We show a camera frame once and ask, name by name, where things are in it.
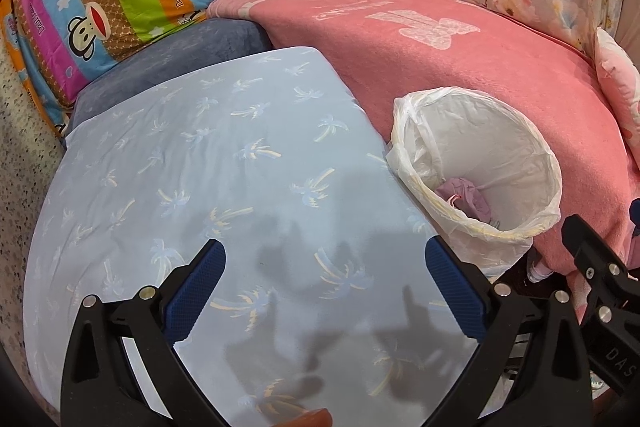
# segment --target purple cloth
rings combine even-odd
[[[483,223],[491,221],[491,209],[482,197],[480,190],[464,178],[451,178],[436,188],[436,194],[451,206],[462,210],[466,217],[477,219]]]

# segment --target star print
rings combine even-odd
[[[155,37],[159,37],[163,33],[164,33],[164,28],[159,28],[158,26],[156,26],[149,32],[149,35],[155,38]]]
[[[71,0],[59,0],[56,4],[58,5],[58,11],[65,10],[69,8],[69,1]]]

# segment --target flower print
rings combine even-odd
[[[299,66],[293,66],[292,68],[286,68],[285,71],[287,73],[292,74],[293,76],[299,76],[300,74],[305,72],[305,66],[308,66],[309,62],[305,62],[304,64],[300,64]]]
[[[137,110],[137,111],[135,111],[135,112],[132,112],[132,113],[128,114],[128,115],[127,115],[127,118],[125,118],[125,119],[124,119],[124,121],[125,121],[126,123],[131,122],[131,121],[132,121],[132,120],[133,120],[137,115],[139,115],[141,112],[145,112],[145,110],[144,110],[144,109],[139,109],[139,110]]]
[[[209,129],[208,127],[205,127],[204,129],[196,129],[196,133],[195,134],[189,134],[188,132],[182,132],[182,133],[180,133],[180,135],[184,136],[187,139],[187,142],[190,142],[193,145],[197,145],[198,143],[200,143],[202,141],[202,139],[205,136],[208,136],[212,132],[213,131],[211,129]]]
[[[49,309],[50,318],[53,319],[60,311],[60,303],[57,301],[51,301],[47,298],[47,308]]]
[[[210,302],[210,306],[217,310],[234,312],[231,315],[232,319],[248,316],[249,324],[244,331],[251,331],[255,328],[258,318],[267,311],[272,292],[273,290],[265,290],[258,286],[255,290],[239,294],[240,302],[215,298]]]
[[[391,380],[402,378],[404,367],[407,364],[413,365],[419,371],[424,370],[424,362],[420,359],[420,356],[411,349],[399,349],[398,341],[393,341],[392,349],[378,347],[376,351],[379,352],[379,355],[374,360],[373,365],[385,364],[387,371],[382,382],[375,389],[369,391],[369,396],[379,395]]]
[[[69,309],[69,314],[71,315],[72,312],[74,314],[74,317],[71,319],[73,323],[73,321],[76,320],[75,311],[77,310],[78,306],[80,305],[80,302],[82,301],[82,294],[80,293],[80,283],[78,283],[78,285],[76,286],[71,286],[70,284],[68,284],[66,285],[66,290],[68,292],[71,292],[72,294],[71,308]]]
[[[115,176],[113,175],[113,173],[116,171],[116,169],[111,169],[107,175],[102,179],[102,186],[103,187],[117,187],[118,186],[118,182],[116,181]]]
[[[98,147],[102,147],[104,143],[110,138],[110,136],[111,136],[111,133],[109,131],[105,132],[100,138],[100,141],[98,142]]]
[[[215,86],[216,84],[219,84],[220,82],[222,82],[224,80],[224,78],[212,78],[211,80],[206,80],[206,79],[202,79],[200,81],[200,83],[204,86],[204,87],[211,87],[211,86]]]
[[[260,62],[262,64],[266,63],[266,62],[277,62],[278,60],[282,60],[281,58],[278,57],[274,57],[271,54],[260,54],[263,55],[262,57],[258,58],[256,60],[256,62]]]
[[[103,291],[120,297],[124,293],[124,287],[122,286],[122,279],[117,275],[115,275],[111,270],[110,259],[106,259],[102,264],[106,272],[106,276],[102,281]]]
[[[125,217],[124,214],[129,210],[129,207],[134,204],[136,200],[131,200],[125,206],[123,206],[117,212],[111,213],[111,224],[109,226],[109,230],[114,230],[116,227],[119,227],[122,223],[124,223]]]
[[[587,15],[571,0],[553,0],[556,18],[549,25],[553,36],[582,50],[586,42]]]
[[[84,151],[79,150],[78,154],[76,154],[76,157],[74,158],[73,165],[80,163],[82,160],[84,160]]]
[[[378,162],[380,164],[380,168],[381,169],[385,169],[388,170],[389,166],[386,163],[386,160],[381,157],[381,156],[376,156],[375,154],[372,154],[370,152],[367,153],[367,158],[371,158],[372,160],[375,160],[376,162]]]
[[[161,99],[160,99],[160,103],[165,104],[167,102],[169,102],[169,100],[171,100],[176,94],[178,94],[180,91],[182,90],[181,87],[179,87],[178,89],[176,89],[175,91],[172,91],[166,95],[164,95]]]
[[[271,105],[271,102],[265,103],[257,103],[255,105],[250,105],[249,109],[245,109],[242,111],[233,111],[231,116],[251,116],[252,120],[262,116],[264,114],[264,110]]]
[[[148,163],[146,164],[146,166],[144,166],[142,169],[138,171],[138,174],[142,174],[142,172],[146,171],[147,169],[150,169],[151,167],[156,165],[158,162],[163,163],[164,155],[162,154],[161,149],[159,147],[156,147],[151,151],[151,156],[149,156],[149,158],[147,158],[146,160],[148,161]]]
[[[618,10],[618,0],[609,0],[609,6],[607,7],[607,14],[602,24],[604,30],[615,36],[614,21],[620,18],[620,12]]]
[[[36,266],[33,269],[33,278],[38,280],[42,278],[42,268],[40,267],[40,257],[36,259]]]
[[[158,120],[154,120],[154,124],[151,127],[151,131],[149,133],[147,133],[147,136],[153,136],[154,134],[158,134],[159,132],[164,131],[167,127],[169,127],[169,124],[166,122],[159,122]]]
[[[318,201],[328,197],[324,193],[329,184],[322,185],[324,179],[335,172],[335,169],[329,168],[320,173],[317,178],[308,178],[304,185],[291,184],[291,192],[294,194],[302,194],[302,203],[311,208],[318,208]]]
[[[306,412],[304,407],[296,403],[296,398],[290,394],[276,393],[276,387],[281,386],[284,379],[278,378],[267,385],[257,394],[247,394],[238,400],[240,405],[253,407],[260,414],[271,416],[299,416]]]
[[[267,156],[269,158],[280,158],[282,154],[272,151],[268,145],[260,145],[264,138],[260,138],[255,142],[248,143],[241,150],[234,154],[235,158],[242,160],[257,160],[258,156]]]
[[[351,261],[344,265],[344,272],[338,270],[323,248],[318,249],[314,258],[324,270],[324,275],[320,279],[334,286],[326,291],[321,299],[340,299],[349,295],[351,289],[366,290],[373,284],[373,277],[368,276],[363,267],[356,270]]]
[[[172,269],[186,264],[178,251],[175,248],[166,247],[162,239],[154,239],[154,245],[151,247],[150,252],[154,255],[151,258],[151,263],[158,264],[158,277],[156,278],[156,286],[158,287],[171,273]]]
[[[406,222],[412,226],[414,233],[429,233],[430,226],[427,219],[422,215],[420,210],[416,208],[408,208],[409,217],[406,218]]]
[[[58,270],[58,265],[60,265],[60,256],[62,255],[62,247],[57,247],[55,252],[53,253],[53,258],[51,259],[51,265],[49,266],[49,279],[53,279],[56,271]]]
[[[53,221],[53,218],[54,218],[54,217],[55,217],[55,216],[51,216],[51,217],[49,217],[49,219],[47,219],[47,220],[44,222],[44,225],[43,225],[43,227],[42,227],[42,237],[44,237],[45,235],[47,235],[47,232],[49,232],[49,225],[51,224],[51,221]]]
[[[253,84],[254,82],[260,82],[261,80],[262,77],[253,78],[251,80],[236,80],[236,82],[234,83],[234,89],[232,89],[231,92],[246,91],[247,89],[249,89],[249,86],[251,86],[251,84]]]
[[[73,181],[69,180],[67,181],[63,187],[62,190],[60,190],[60,193],[58,194],[59,196],[62,196],[62,194],[64,194],[66,191],[70,190],[71,188],[73,188],[74,184]]]
[[[87,163],[84,166],[84,168],[86,169],[86,171],[84,171],[84,175],[87,175],[89,172],[93,171],[97,167],[98,163],[98,160],[96,160],[95,162]]]
[[[217,103],[218,103],[218,100],[214,100],[213,98],[209,98],[208,96],[205,96],[199,99],[198,102],[196,103],[196,109],[197,109],[196,116],[200,116],[206,110],[209,110],[212,105],[216,105]]]
[[[76,227],[76,235],[74,236],[73,244],[78,245],[85,237],[94,231],[94,227],[83,227],[78,225]]]
[[[525,24],[538,20],[536,8],[531,3],[531,0],[494,0],[494,5],[498,12]]]
[[[296,92],[297,100],[294,100],[295,102],[307,102],[312,98],[320,98],[324,95],[322,91],[314,91],[313,89],[305,91],[300,87],[294,87],[293,90]]]
[[[318,125],[318,127],[324,128],[324,130],[322,131],[322,134],[314,140],[314,142],[322,141],[329,135],[335,136],[335,133],[339,128],[344,129],[345,131],[349,130],[347,124],[340,120],[334,120],[334,117],[330,114],[320,119],[320,125]]]
[[[166,207],[164,212],[160,214],[160,217],[171,216],[179,206],[185,206],[191,198],[185,194],[184,190],[181,190],[180,193],[178,193],[177,190],[174,190],[174,196],[169,197],[162,192],[160,188],[158,188],[158,194],[162,198],[160,205]]]
[[[131,140],[131,138],[129,136],[126,136],[124,138],[120,138],[116,144],[115,144],[115,148],[118,150],[122,150],[122,148],[124,146],[126,146],[126,144]]]
[[[214,208],[209,217],[205,219],[205,225],[207,226],[207,238],[208,239],[222,239],[223,232],[231,229],[230,220],[238,216],[246,216],[254,211],[252,206],[248,208],[241,208],[240,210],[225,210],[222,214],[218,215],[218,209]]]
[[[60,228],[64,227],[69,221],[74,218],[74,211],[67,210],[66,208],[62,209],[62,221],[60,222]]]

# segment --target blue gripper pad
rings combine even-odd
[[[427,268],[460,329],[469,338],[482,342],[486,335],[484,302],[452,260],[451,255],[455,254],[449,254],[438,242],[437,236],[431,237],[424,249]]]
[[[191,333],[213,289],[225,270],[226,253],[222,243],[212,243],[198,265],[164,309],[164,337],[170,346]]]
[[[640,199],[633,200],[629,207],[629,219],[636,226],[640,228]]]

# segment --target blue cushion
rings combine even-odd
[[[272,49],[267,33],[251,21],[208,19],[188,26],[140,50],[86,86],[78,95],[68,130],[176,76]]]

